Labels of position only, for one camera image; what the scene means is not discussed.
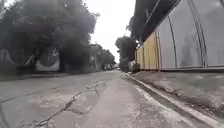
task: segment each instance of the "concrete curb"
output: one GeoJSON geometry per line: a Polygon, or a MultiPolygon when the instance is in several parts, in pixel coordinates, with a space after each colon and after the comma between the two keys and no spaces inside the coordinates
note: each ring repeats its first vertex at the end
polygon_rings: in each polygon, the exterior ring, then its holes
{"type": "Polygon", "coordinates": [[[224,124],[218,122],[217,120],[215,120],[207,115],[204,115],[204,114],[198,112],[197,110],[190,108],[189,106],[185,105],[184,102],[178,101],[172,97],[164,95],[163,93],[161,93],[161,91],[155,89],[151,85],[146,84],[146,83],[132,77],[131,75],[129,75],[127,73],[125,73],[125,75],[127,77],[129,77],[130,79],[134,80],[135,82],[139,83],[140,85],[142,85],[144,87],[144,89],[146,89],[147,92],[148,92],[148,90],[152,91],[153,93],[159,95],[161,98],[164,98],[166,101],[168,101],[169,103],[174,105],[179,111],[187,113],[191,117],[193,117],[193,118],[195,118],[213,128],[224,128],[224,124]]]}
{"type": "Polygon", "coordinates": [[[34,74],[34,75],[24,75],[24,76],[13,76],[8,78],[0,79],[0,82],[4,81],[16,81],[25,79],[40,79],[40,78],[54,78],[54,77],[66,77],[69,74],[34,74]]]}

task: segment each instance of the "corrugated metal wall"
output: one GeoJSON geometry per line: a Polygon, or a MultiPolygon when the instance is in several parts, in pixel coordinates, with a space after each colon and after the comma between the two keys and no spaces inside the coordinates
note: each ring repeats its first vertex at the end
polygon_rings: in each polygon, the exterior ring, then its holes
{"type": "Polygon", "coordinates": [[[181,0],[157,30],[136,52],[141,69],[224,67],[224,8],[219,0],[181,0]]]}

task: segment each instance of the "asphalt road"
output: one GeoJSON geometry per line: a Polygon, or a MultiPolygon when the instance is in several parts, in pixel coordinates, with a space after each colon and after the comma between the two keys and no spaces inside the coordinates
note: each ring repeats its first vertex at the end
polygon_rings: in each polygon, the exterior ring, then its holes
{"type": "Polygon", "coordinates": [[[0,82],[0,128],[206,128],[118,71],[0,82]]]}

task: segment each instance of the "overcast sky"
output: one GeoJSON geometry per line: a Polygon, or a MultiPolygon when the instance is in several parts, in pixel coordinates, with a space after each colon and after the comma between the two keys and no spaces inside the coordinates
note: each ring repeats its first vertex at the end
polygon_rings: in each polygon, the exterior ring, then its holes
{"type": "MultiPolygon", "coordinates": [[[[7,0],[6,6],[15,0],[7,0]]],[[[99,13],[92,43],[97,42],[104,49],[109,49],[119,62],[119,54],[115,41],[123,35],[130,35],[126,31],[131,16],[134,14],[135,0],[84,0],[91,12],[99,13]]]]}

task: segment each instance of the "road crack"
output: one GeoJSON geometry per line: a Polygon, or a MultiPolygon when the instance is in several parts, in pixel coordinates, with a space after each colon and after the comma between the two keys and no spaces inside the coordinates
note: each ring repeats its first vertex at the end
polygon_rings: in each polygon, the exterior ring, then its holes
{"type": "Polygon", "coordinates": [[[71,105],[77,100],[78,96],[84,94],[84,93],[87,93],[87,92],[90,92],[90,91],[95,91],[96,94],[98,96],[100,96],[100,93],[99,93],[99,90],[97,89],[98,87],[100,86],[106,86],[106,82],[103,82],[103,83],[96,83],[95,86],[92,86],[92,87],[87,87],[85,91],[82,91],[82,92],[79,92],[77,94],[75,94],[66,104],[63,108],[61,108],[59,111],[57,111],[56,113],[54,113],[53,115],[51,115],[50,117],[48,117],[47,119],[45,120],[42,120],[36,124],[33,124],[34,128],[42,128],[42,127],[46,127],[46,128],[50,128],[49,127],[49,121],[51,121],[55,116],[59,115],[61,112],[63,111],[71,111],[73,113],[76,113],[76,114],[79,114],[79,115],[84,115],[84,114],[88,114],[88,113],[84,113],[84,112],[81,112],[79,110],[75,110],[75,109],[69,109],[69,107],[71,107],[71,105]]]}

